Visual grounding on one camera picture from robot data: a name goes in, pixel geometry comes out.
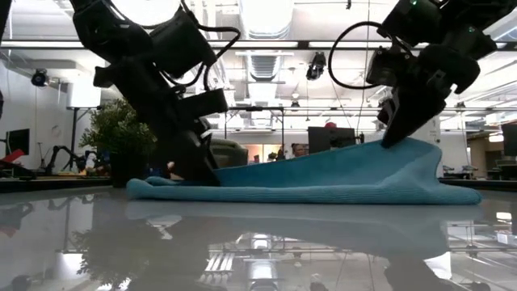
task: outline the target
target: security camera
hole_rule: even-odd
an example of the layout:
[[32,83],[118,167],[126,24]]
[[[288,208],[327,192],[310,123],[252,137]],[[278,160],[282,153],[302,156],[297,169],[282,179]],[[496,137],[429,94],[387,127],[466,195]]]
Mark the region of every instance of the security camera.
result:
[[318,80],[325,71],[325,66],[325,54],[322,52],[317,52],[309,65],[309,69],[307,70],[307,75],[305,77],[309,81]]
[[46,69],[37,69],[36,72],[32,75],[31,83],[34,86],[46,87],[48,86],[49,80],[50,79],[48,78]]

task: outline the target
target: ceiling duct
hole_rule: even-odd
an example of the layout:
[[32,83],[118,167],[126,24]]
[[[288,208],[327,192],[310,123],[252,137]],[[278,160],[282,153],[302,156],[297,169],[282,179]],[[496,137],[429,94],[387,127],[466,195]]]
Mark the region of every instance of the ceiling duct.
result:
[[[293,0],[239,0],[241,23],[248,40],[285,40],[292,21]],[[246,57],[248,81],[274,82],[282,63],[281,56],[249,55]],[[253,83],[248,93],[253,105],[273,101],[277,84]]]

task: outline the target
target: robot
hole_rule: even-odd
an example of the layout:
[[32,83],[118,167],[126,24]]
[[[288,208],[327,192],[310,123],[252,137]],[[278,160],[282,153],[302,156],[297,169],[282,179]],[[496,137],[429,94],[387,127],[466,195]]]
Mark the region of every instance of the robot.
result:
[[[0,5],[0,27],[5,27],[11,1]],[[110,0],[70,0],[74,25],[82,44],[110,63],[96,68],[94,85],[117,86],[158,139],[158,155],[174,161],[176,174],[185,180],[218,186],[218,168],[210,151],[211,135],[203,116],[228,110],[222,89],[208,85],[208,70],[240,37],[234,27],[205,27],[182,0],[172,19],[155,27],[141,27],[125,17]],[[389,148],[414,133],[445,108],[445,99],[456,84],[456,93],[467,89],[479,75],[477,60],[497,49],[482,31],[509,14],[517,0],[399,0],[383,23],[362,22],[349,27],[336,40],[328,70],[340,86],[363,90],[384,85],[393,97],[380,109],[386,124],[382,146]],[[374,26],[392,41],[378,48],[368,68],[369,86],[350,86],[332,72],[338,42],[352,29]],[[235,37],[215,54],[199,30],[234,32]],[[428,43],[416,57],[410,49]],[[175,79],[201,64],[195,79],[178,84]],[[186,86],[204,72],[205,92],[183,98]]]

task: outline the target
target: black cable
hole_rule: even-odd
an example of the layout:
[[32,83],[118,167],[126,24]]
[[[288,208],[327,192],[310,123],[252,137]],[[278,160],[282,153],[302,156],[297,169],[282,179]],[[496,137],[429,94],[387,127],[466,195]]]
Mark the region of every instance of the black cable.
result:
[[[363,26],[371,26],[371,27],[377,27],[379,29],[382,29],[382,25],[380,23],[377,23],[377,22],[373,22],[373,21],[361,21],[361,22],[358,22],[352,26],[350,26],[349,28],[347,28],[344,32],[342,32],[338,39],[334,42],[334,44],[332,44],[332,48],[330,49],[330,53],[329,53],[329,60],[328,60],[328,70],[329,70],[329,75],[330,75],[330,78],[332,79],[332,81],[334,81],[336,84],[342,86],[342,87],[345,87],[347,89],[352,89],[352,90],[366,90],[366,89],[371,89],[371,88],[375,88],[376,86],[379,86],[378,84],[371,84],[371,85],[367,85],[367,86],[353,86],[353,85],[347,85],[343,82],[340,82],[335,76],[334,76],[334,71],[332,70],[332,58],[334,57],[334,51],[335,49],[338,47],[338,44],[339,42],[347,35],[349,34],[351,31],[353,31],[354,29],[358,28],[358,27],[363,27]],[[389,38],[390,40],[392,41],[392,45],[396,45],[396,46],[399,46],[401,47],[401,49],[403,49],[404,51],[406,51],[407,53],[411,53],[411,51],[403,44],[401,43],[399,40],[397,40],[396,37],[392,37],[389,35]]]
[[181,0],[181,6],[183,6],[183,9],[185,10],[185,12],[191,13],[191,10],[190,10],[190,8],[188,8],[187,2],[185,0]]
[[162,76],[164,78],[166,78],[167,81],[175,84],[176,86],[188,87],[188,86],[194,85],[200,79],[201,73],[203,73],[203,69],[204,69],[204,64],[201,64],[199,69],[197,70],[197,74],[195,75],[194,79],[192,79],[192,81],[188,82],[187,84],[182,84],[180,82],[176,82],[167,72],[161,71],[160,73],[162,73]]
[[[217,54],[216,57],[219,59],[224,53],[226,53],[229,48],[231,48],[237,40],[241,38],[241,31],[236,29],[235,27],[206,27],[204,25],[198,24],[197,27],[201,30],[204,30],[206,32],[234,32],[236,35],[235,37]],[[205,71],[203,76],[203,87],[205,91],[210,90],[210,87],[208,86],[208,73],[210,72],[210,69],[212,66],[210,65]]]

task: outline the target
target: blue towel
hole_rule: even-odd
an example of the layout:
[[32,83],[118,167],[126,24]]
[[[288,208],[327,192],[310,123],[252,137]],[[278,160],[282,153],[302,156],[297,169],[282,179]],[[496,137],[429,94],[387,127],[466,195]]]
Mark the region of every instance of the blue towel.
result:
[[366,205],[475,205],[473,189],[441,184],[441,150],[406,138],[384,149],[379,141],[319,154],[220,169],[220,187],[150,177],[128,182],[131,199]]

